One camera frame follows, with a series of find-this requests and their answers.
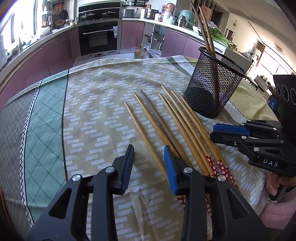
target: green vegetables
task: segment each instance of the green vegetables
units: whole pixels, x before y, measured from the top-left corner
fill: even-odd
[[[226,39],[223,34],[220,32],[219,29],[217,28],[210,28],[210,32],[212,35],[212,39],[220,44],[222,44],[223,46],[227,47],[227,48],[232,48],[233,46],[233,42],[229,41],[228,39]]]

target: tablecloth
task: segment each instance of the tablecloth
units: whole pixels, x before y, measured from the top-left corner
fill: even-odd
[[[183,208],[136,131],[124,102],[131,106],[163,158],[164,145],[133,96],[133,92],[140,95],[142,89],[199,170],[158,96],[165,94],[161,85],[183,93],[196,61],[184,56],[100,59],[43,79],[8,101],[0,115],[0,187],[11,220],[23,238],[71,176],[95,175],[132,144],[135,161],[129,187],[123,196],[114,196],[118,239],[180,239]],[[238,124],[247,118],[276,120],[266,102],[244,80],[217,118],[198,116],[209,132],[216,123]],[[268,199],[264,174],[250,166],[236,148],[218,148],[242,195],[259,215]],[[90,239],[91,202],[90,197],[86,225]]]

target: finger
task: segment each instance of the finger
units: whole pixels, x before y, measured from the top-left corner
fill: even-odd
[[[296,177],[284,177],[281,176],[279,179],[279,183],[283,186],[295,186],[296,185]]]
[[[269,182],[266,182],[266,190],[273,196],[277,194],[277,188],[274,188]]]
[[[279,187],[279,176],[273,172],[267,172],[266,182],[274,188]]]

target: oven door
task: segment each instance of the oven door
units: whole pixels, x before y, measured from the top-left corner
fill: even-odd
[[[116,51],[117,28],[117,21],[78,27],[81,56]]]

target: countertop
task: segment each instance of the countertop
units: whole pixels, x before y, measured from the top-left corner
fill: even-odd
[[[0,71],[0,84],[2,83],[2,81],[6,78],[6,76],[26,57],[28,56],[30,53],[32,53],[34,50],[36,50],[37,48],[39,48],[40,46],[44,45],[46,42],[48,42],[49,40],[55,38],[56,36],[58,36],[59,34],[68,31],[72,28],[74,28],[76,25],[74,26],[68,26],[65,28],[62,28],[44,38],[41,38],[40,40],[36,41],[35,43],[33,43],[32,45],[30,45],[29,47],[25,48],[24,51],[20,54],[18,54],[16,57],[14,57],[12,59],[12,61],[10,61],[8,64],[6,64],[6,66],[4,66],[4,68]]]
[[[200,40],[201,42],[204,42],[204,39],[202,36],[199,36],[198,33],[195,33],[194,31],[187,29],[187,28],[183,28],[183,27],[179,27],[179,26],[175,26],[172,24],[167,24],[167,23],[163,23],[163,22],[158,22],[158,21],[154,21],[154,20],[149,20],[149,19],[141,19],[141,18],[123,18],[122,21],[141,21],[141,22],[146,22],[146,23],[152,23],[152,24],[157,24],[160,26],[164,26],[173,30],[176,30],[180,33],[183,33],[185,35],[191,36],[197,40]],[[2,81],[5,79],[5,77],[26,57],[28,56],[30,53],[32,53],[34,50],[36,50],[37,48],[41,47],[42,45],[44,45],[46,42],[48,42],[49,40],[55,38],[56,36],[58,36],[59,34],[68,31],[74,27],[77,26],[81,26],[81,24],[78,25],[74,25],[74,26],[68,26],[65,28],[62,28],[61,30],[58,30],[38,41],[36,41],[35,43],[33,43],[32,45],[30,45],[29,47],[27,47],[21,54],[19,54],[18,56],[16,56],[10,63],[8,63],[1,71],[0,71],[0,84],[2,83]],[[222,54],[225,53],[226,51],[226,47],[215,42],[214,41],[214,46],[217,50],[219,50],[219,52],[221,52]]]
[[[158,21],[154,21],[154,20],[150,20],[150,19],[142,19],[142,18],[123,18],[122,21],[141,21],[141,22],[146,22],[146,23],[152,23],[152,24],[157,24],[163,27],[167,27],[167,28],[171,28],[174,29],[178,32],[184,33],[186,35],[189,35],[195,39],[199,39],[201,42],[205,42],[204,38],[202,36],[199,36],[198,33],[188,29],[188,28],[183,28],[183,27],[179,27],[176,25],[172,25],[172,24],[167,24],[167,23],[163,23],[163,22],[158,22]],[[214,47],[219,50],[219,52],[221,52],[222,54],[224,54],[225,50],[227,49],[225,46],[223,46],[220,43],[217,43],[215,41],[213,41],[214,43]]]

